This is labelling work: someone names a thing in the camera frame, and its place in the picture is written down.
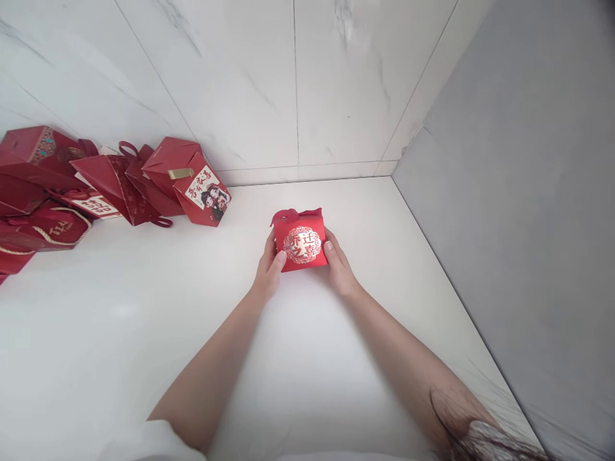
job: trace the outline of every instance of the red gift bag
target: red gift bag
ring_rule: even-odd
[[[58,200],[69,207],[77,208],[92,219],[107,220],[122,216],[97,190],[69,190],[61,193],[52,192],[54,200]]]
[[[49,193],[41,186],[0,175],[0,216],[30,214],[48,197]]]
[[[0,276],[15,275],[24,268],[33,256],[34,251],[17,252],[0,247]]]
[[[48,126],[9,130],[0,143],[0,174],[50,189],[81,189],[71,160],[85,153],[72,139]]]
[[[271,225],[274,226],[277,251],[287,255],[282,272],[326,266],[322,245],[325,242],[325,225],[322,208],[298,213],[294,209],[278,211]]]
[[[12,252],[70,250],[91,228],[78,211],[48,200],[29,216],[0,220],[0,247]]]
[[[165,194],[175,196],[191,222],[218,226],[231,194],[205,161],[199,143],[166,137],[142,169]]]
[[[141,150],[137,150],[134,145],[126,141],[120,141],[119,149],[120,152],[130,160],[130,165],[126,170],[126,176],[128,176],[133,186],[143,195],[144,199],[146,199],[160,215],[177,216],[186,214],[179,203],[177,203],[175,195],[173,194],[171,197],[168,197],[141,169],[144,163],[154,153],[154,149],[145,144]],[[126,149],[131,149],[134,154],[131,154]]]
[[[124,156],[96,155],[70,163],[131,225],[171,227],[172,222],[161,218],[126,177],[129,161]]]

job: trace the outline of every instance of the white floor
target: white floor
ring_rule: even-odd
[[[494,413],[531,433],[390,177],[232,188],[217,229],[99,222],[0,287],[0,458],[91,460],[144,421],[249,288],[272,215],[323,207],[353,269]],[[376,451],[425,457],[327,282],[283,275],[212,460]]]

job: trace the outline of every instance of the cartoon bride and groom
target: cartoon bride and groom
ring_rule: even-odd
[[[230,198],[227,193],[220,190],[217,184],[210,184],[207,190],[201,193],[201,201],[207,208],[211,208],[211,214],[216,221],[220,221]]]

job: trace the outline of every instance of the marble wall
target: marble wall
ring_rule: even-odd
[[[228,185],[390,175],[491,1],[3,0],[0,134],[196,139]]]

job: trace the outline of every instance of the forearm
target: forearm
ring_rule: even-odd
[[[466,433],[474,419],[497,425],[444,362],[363,288],[345,299],[382,372],[435,447],[448,449],[440,419],[458,434]]]
[[[186,445],[207,452],[264,306],[262,296],[248,292],[175,379],[148,420],[168,421]]]

